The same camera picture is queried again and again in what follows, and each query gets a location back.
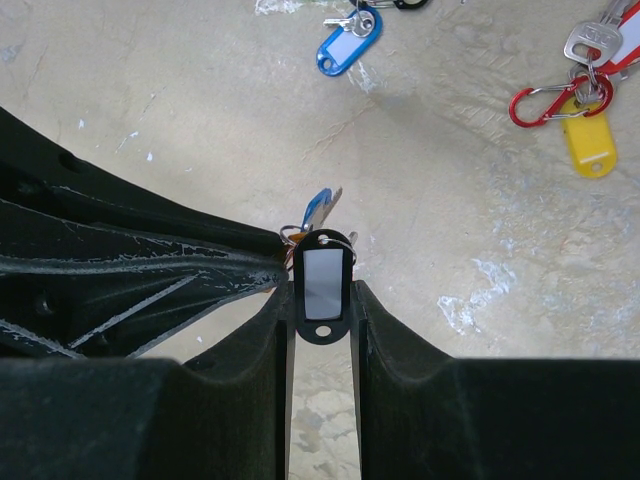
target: concrete floor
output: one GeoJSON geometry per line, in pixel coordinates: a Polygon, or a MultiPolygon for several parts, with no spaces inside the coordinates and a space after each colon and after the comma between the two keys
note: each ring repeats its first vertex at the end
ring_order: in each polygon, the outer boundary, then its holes
{"type": "MultiPolygon", "coordinates": [[[[347,2],[0,0],[0,105],[133,183],[268,229],[342,185],[327,225],[359,232],[356,276],[452,355],[633,357],[640,76],[609,110],[620,160],[598,181],[559,124],[506,114],[519,89],[564,83],[566,37],[604,3],[385,10],[378,43],[328,78],[322,21],[347,2]]],[[[264,300],[152,354],[187,359],[264,300]]],[[[348,344],[299,342],[296,362],[291,478],[358,478],[348,344]]]]}

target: key tag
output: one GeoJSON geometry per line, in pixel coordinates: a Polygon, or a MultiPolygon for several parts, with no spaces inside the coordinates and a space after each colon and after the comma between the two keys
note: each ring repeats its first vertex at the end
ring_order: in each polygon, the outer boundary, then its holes
{"type": "Polygon", "coordinates": [[[315,345],[329,345],[350,329],[355,252],[333,230],[309,232],[293,254],[296,329],[315,345]]]}
{"type": "Polygon", "coordinates": [[[619,32],[622,46],[598,72],[607,75],[620,72],[640,58],[640,3],[637,3],[622,17],[619,32]]]}
{"type": "MultiPolygon", "coordinates": [[[[382,17],[374,8],[361,8],[360,12],[373,15],[374,25],[366,37],[358,37],[352,32],[338,27],[318,48],[316,63],[322,73],[336,77],[346,72],[355,61],[375,42],[382,31],[382,17]]],[[[356,15],[354,10],[349,18],[356,15]]]]}
{"type": "MultiPolygon", "coordinates": [[[[572,98],[565,103],[560,112],[573,114],[583,108],[576,105],[575,99],[572,98]]],[[[606,113],[595,117],[565,118],[562,120],[562,126],[573,166],[580,175],[599,178],[614,169],[618,152],[606,113]]]]}

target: carabiner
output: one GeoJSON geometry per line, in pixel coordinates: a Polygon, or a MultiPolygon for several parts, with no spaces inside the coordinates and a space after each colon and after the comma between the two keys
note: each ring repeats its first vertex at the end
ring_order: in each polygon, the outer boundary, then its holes
{"type": "Polygon", "coordinates": [[[424,7],[431,0],[419,0],[418,2],[409,3],[405,0],[349,0],[352,5],[358,6],[359,3],[360,8],[363,7],[372,7],[372,8],[390,8],[396,7],[398,10],[417,10],[419,8],[424,7]]]}
{"type": "Polygon", "coordinates": [[[575,95],[576,90],[580,88],[580,86],[590,81],[588,76],[581,75],[572,80],[571,83],[566,85],[553,85],[550,87],[541,87],[541,88],[525,88],[520,93],[518,93],[513,100],[511,100],[511,104],[509,105],[509,116],[513,123],[522,128],[532,128],[532,127],[540,127],[547,123],[549,120],[559,120],[562,118],[575,118],[575,117],[593,117],[594,115],[598,115],[602,113],[613,100],[614,95],[614,87],[611,81],[607,78],[606,75],[602,75],[597,73],[596,79],[598,80],[598,88],[600,89],[600,105],[593,110],[590,108],[585,108],[575,113],[558,113],[560,109],[564,106],[567,101],[575,95]],[[526,122],[518,117],[518,113],[516,112],[516,108],[520,101],[528,96],[536,95],[542,92],[562,92],[556,98],[556,100],[551,104],[551,106],[538,118],[533,122],[526,122]]]}

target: silver key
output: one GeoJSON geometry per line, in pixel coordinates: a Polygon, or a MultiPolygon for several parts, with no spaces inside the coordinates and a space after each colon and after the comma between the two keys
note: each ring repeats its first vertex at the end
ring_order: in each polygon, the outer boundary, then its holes
{"type": "Polygon", "coordinates": [[[360,10],[349,18],[330,18],[324,21],[325,27],[342,27],[356,37],[367,37],[376,25],[376,18],[371,12],[360,10]]]}
{"type": "Polygon", "coordinates": [[[600,52],[591,60],[594,68],[602,67],[618,53],[622,46],[622,34],[617,27],[598,22],[582,22],[573,29],[564,47],[564,55],[571,60],[586,65],[590,59],[576,52],[576,47],[593,48],[600,52]]]}
{"type": "MultiPolygon", "coordinates": [[[[622,23],[622,17],[633,2],[634,0],[612,0],[611,2],[609,2],[606,10],[602,13],[600,23],[611,27],[619,27],[620,23],[622,23]]],[[[577,63],[569,71],[569,78],[573,80],[579,75],[589,75],[589,70],[583,64],[577,63]]],[[[611,83],[616,89],[618,88],[620,83],[627,78],[629,78],[628,69],[623,70],[622,72],[619,72],[615,75],[609,76],[609,80],[611,80],[611,83]]],[[[593,84],[590,84],[588,92],[585,92],[582,89],[576,91],[576,98],[578,100],[578,103],[580,103],[581,105],[589,105],[592,103],[597,103],[600,100],[600,92],[593,88],[593,84]]]]}
{"type": "Polygon", "coordinates": [[[336,190],[336,193],[333,194],[333,197],[331,197],[331,201],[327,205],[320,205],[318,208],[316,208],[313,214],[311,214],[311,216],[309,217],[308,222],[302,226],[303,231],[311,232],[313,230],[322,228],[324,222],[327,220],[327,217],[331,213],[331,210],[333,210],[333,207],[336,206],[336,203],[338,203],[338,200],[340,200],[341,196],[342,187],[336,190]]]}
{"type": "Polygon", "coordinates": [[[325,27],[342,27],[347,32],[351,31],[355,26],[355,16],[351,18],[328,18],[324,21],[325,27]]]}

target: white paint mark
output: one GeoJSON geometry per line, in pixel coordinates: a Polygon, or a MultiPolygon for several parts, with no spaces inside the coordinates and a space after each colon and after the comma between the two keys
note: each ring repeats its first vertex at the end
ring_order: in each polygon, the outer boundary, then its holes
{"type": "Polygon", "coordinates": [[[0,50],[0,58],[7,65],[13,63],[18,54],[22,50],[22,45],[9,45],[8,47],[0,50]]]}
{"type": "Polygon", "coordinates": [[[513,253],[513,249],[516,246],[516,242],[513,238],[505,238],[503,240],[500,240],[500,246],[506,248],[509,252],[509,256],[511,256],[511,254],[513,253]]]}
{"type": "Polygon", "coordinates": [[[437,305],[447,318],[447,322],[460,335],[466,335],[470,329],[480,333],[475,319],[475,312],[486,307],[496,298],[506,295],[517,282],[516,274],[506,264],[495,264],[474,259],[477,265],[491,284],[491,288],[476,290],[471,293],[469,300],[458,297],[441,296],[437,305]]]}
{"type": "Polygon", "coordinates": [[[296,0],[256,0],[256,15],[271,15],[274,13],[294,13],[302,7],[302,2],[296,0]]]}
{"type": "Polygon", "coordinates": [[[360,87],[360,90],[364,93],[368,94],[379,87],[385,86],[385,82],[380,79],[378,72],[376,72],[374,68],[369,67],[371,70],[371,73],[369,73],[360,61],[358,62],[358,70],[356,73],[354,73],[354,68],[355,67],[351,67],[347,71],[347,77],[349,77],[352,85],[360,87]]]}

